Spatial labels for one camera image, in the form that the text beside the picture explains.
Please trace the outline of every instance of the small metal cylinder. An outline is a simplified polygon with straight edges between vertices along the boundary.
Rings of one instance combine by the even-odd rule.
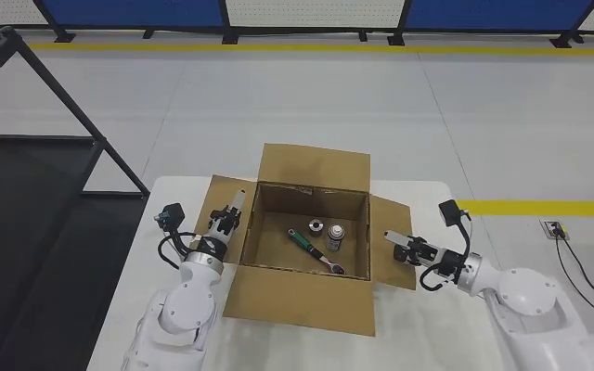
[[[309,236],[320,237],[322,236],[323,229],[324,224],[319,219],[314,219],[311,222],[309,222]]]
[[[326,238],[326,247],[330,251],[338,251],[341,248],[341,242],[344,238],[344,228],[342,225],[334,224],[328,228],[328,236]]]

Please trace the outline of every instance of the white table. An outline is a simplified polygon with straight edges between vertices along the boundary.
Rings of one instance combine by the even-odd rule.
[[[119,370],[149,298],[172,288],[179,273],[157,254],[162,234],[152,217],[180,202],[180,231],[192,231],[209,177],[162,177],[155,182],[88,370]],[[371,193],[410,206],[413,232],[463,251],[457,228],[446,228],[437,205],[451,198],[439,182],[372,181]],[[236,266],[226,264],[214,296],[223,308]],[[375,285],[375,338],[314,328],[220,317],[203,370],[481,370],[503,363],[484,302],[452,286],[438,292]]]

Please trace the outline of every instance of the gray floor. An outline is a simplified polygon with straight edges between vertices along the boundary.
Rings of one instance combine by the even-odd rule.
[[[51,40],[46,34],[30,37]],[[94,34],[77,37],[103,40]],[[138,34],[114,37],[111,42],[140,42]],[[192,37],[163,34],[151,42],[192,42]],[[430,36],[408,39],[418,45],[442,42]],[[501,40],[473,42],[549,47],[542,38]],[[263,143],[277,142],[371,153],[373,179],[443,181],[460,199],[594,199],[594,58],[38,55],[148,186],[162,175],[256,176]],[[0,70],[0,86],[0,134],[84,133],[19,58]],[[88,187],[134,189],[109,159],[102,159]],[[538,219],[476,218],[473,249],[502,268],[527,266],[556,276],[594,332],[594,310],[562,275],[554,242],[546,240]],[[594,243],[588,238],[594,222],[562,221],[594,276]],[[569,261],[569,253],[563,255]],[[575,264],[568,265],[594,300]]]

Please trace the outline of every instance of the box flap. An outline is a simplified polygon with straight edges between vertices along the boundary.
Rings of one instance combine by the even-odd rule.
[[[384,238],[384,232],[391,229],[401,235],[411,236],[410,208],[388,199],[371,196],[370,243],[371,279],[376,282],[415,289],[417,277],[415,267],[394,259],[394,244]]]
[[[240,265],[226,317],[375,336],[370,281]]]
[[[369,192],[370,175],[368,154],[265,144],[258,181]]]
[[[196,223],[194,232],[203,235],[208,232],[208,222],[211,218],[211,211],[221,210],[231,201],[239,190],[245,190],[245,201],[241,208],[241,219],[239,220],[239,227],[233,233],[227,252],[225,262],[239,263],[239,256],[241,249],[243,249],[243,241],[248,230],[248,223],[250,222],[250,213],[252,212],[253,196],[256,191],[256,183],[245,180],[226,178],[220,175],[213,175],[211,185],[208,187],[206,198],[200,210],[200,216]],[[191,249],[195,249],[198,243],[190,245]]]

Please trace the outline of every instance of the cardboard box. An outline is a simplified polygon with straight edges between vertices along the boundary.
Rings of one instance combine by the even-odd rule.
[[[241,223],[226,262],[238,263],[224,316],[375,335],[373,282],[415,289],[415,270],[396,262],[383,233],[411,235],[408,206],[369,194],[367,154],[266,144],[258,181],[214,176],[196,233],[207,231],[210,212],[244,189]],[[307,232],[320,219],[322,237]],[[326,249],[330,224],[341,224],[341,248]],[[326,266],[289,240],[301,232],[346,275]]]

